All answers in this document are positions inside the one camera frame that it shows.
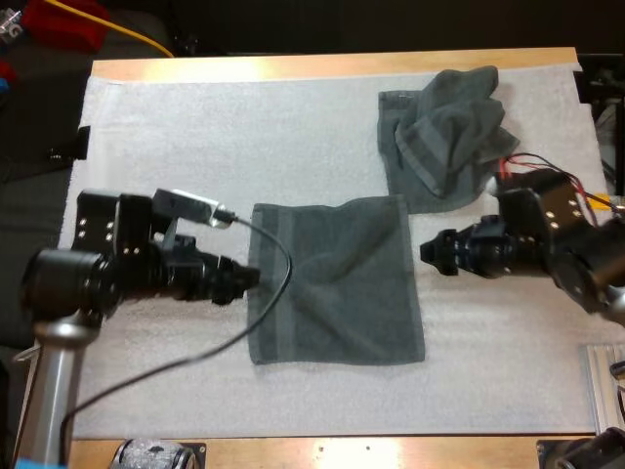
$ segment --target wooden table edge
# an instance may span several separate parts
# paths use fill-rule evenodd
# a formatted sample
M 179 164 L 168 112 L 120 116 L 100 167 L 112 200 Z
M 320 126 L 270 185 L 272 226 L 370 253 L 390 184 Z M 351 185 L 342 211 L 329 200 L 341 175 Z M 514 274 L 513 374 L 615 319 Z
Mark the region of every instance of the wooden table edge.
M 205 83 L 414 73 L 483 65 L 521 68 L 577 63 L 572 47 L 321 56 L 96 61 L 92 75 L 123 81 Z
M 538 440 L 588 435 L 187 439 L 210 469 L 537 469 Z M 70 469 L 105 469 L 121 440 L 76 440 Z

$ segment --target gray towel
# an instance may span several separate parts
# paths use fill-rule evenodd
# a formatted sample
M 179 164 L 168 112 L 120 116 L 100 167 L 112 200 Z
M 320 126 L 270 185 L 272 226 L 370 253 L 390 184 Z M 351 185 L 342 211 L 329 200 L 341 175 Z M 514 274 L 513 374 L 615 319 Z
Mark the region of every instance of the gray towel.
M 340 207 L 257 204 L 252 220 L 293 255 L 291 284 L 249 339 L 252 361 L 398 364 L 425 357 L 403 197 L 369 197 Z M 253 235 L 254 320 L 277 289 L 284 262 Z
M 410 213 L 454 210 L 474 201 L 519 141 L 500 127 L 504 109 L 489 96 L 497 68 L 445 70 L 423 91 L 379 94 L 378 146 L 390 193 Z

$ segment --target yellow cable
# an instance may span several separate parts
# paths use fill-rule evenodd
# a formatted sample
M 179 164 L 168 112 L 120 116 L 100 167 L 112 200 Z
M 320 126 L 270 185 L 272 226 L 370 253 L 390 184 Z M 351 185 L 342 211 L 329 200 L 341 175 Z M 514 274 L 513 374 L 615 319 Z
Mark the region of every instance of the yellow cable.
M 160 52 L 165 54 L 167 57 L 172 57 L 172 58 L 174 57 L 174 55 L 171 52 L 169 52 L 165 47 L 163 47 L 162 45 L 160 45 L 156 41 L 150 39 L 149 37 L 145 37 L 142 34 L 139 34 L 138 32 L 135 32 L 135 31 L 133 31 L 131 29 L 127 29 L 127 28 L 125 28 L 123 26 L 115 24 L 114 22 L 103 20 L 102 18 L 94 17 L 93 15 L 89 15 L 88 13 L 82 12 L 80 10 L 76 10 L 75 8 L 70 7 L 69 5 L 65 5 L 65 3 L 61 3 L 58 0 L 45 0 L 45 2 L 49 3 L 50 5 L 54 5 L 57 8 L 61 8 L 62 10 L 65 10 L 66 12 L 73 13 L 74 15 L 77 15 L 77 16 L 82 17 L 84 19 L 96 22 L 96 23 L 101 24 L 103 26 L 106 26 L 106 27 L 108 27 L 110 29 L 114 29 L 115 31 L 119 31 L 119 32 L 121 32 L 123 34 L 127 34 L 129 36 L 132 36 L 135 39 L 139 39 L 140 41 L 143 41 L 143 42 L 149 44 L 150 46 L 155 47 Z

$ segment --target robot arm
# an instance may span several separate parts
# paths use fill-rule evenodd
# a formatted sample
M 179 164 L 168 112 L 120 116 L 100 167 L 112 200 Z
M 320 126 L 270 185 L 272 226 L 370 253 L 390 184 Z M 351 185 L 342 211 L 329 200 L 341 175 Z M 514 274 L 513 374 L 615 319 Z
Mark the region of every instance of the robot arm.
M 499 180 L 499 215 L 421 245 L 421 260 L 446 276 L 549 276 L 588 313 L 625 325 L 625 222 L 595 227 L 562 172 L 540 169 Z
M 258 284 L 257 269 L 198 251 L 193 237 L 176 233 L 179 218 L 227 228 L 232 215 L 185 192 L 80 194 L 71 249 L 40 251 L 22 281 L 22 303 L 41 350 L 16 467 L 65 463 L 62 422 L 75 408 L 84 350 L 122 301 L 166 296 L 225 305 Z

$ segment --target red object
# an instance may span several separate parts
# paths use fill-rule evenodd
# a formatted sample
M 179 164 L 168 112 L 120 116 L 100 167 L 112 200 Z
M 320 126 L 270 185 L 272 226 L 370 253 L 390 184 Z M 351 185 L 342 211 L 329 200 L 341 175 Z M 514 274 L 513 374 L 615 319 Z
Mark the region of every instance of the red object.
M 18 79 L 18 76 L 9 64 L 6 62 L 0 62 L 0 78 L 4 78 L 9 83 L 12 83 Z
M 95 0 L 60 0 L 94 17 L 108 20 L 108 11 Z M 21 24 L 37 41 L 61 49 L 95 53 L 100 50 L 107 28 L 46 3 L 30 0 L 21 17 Z

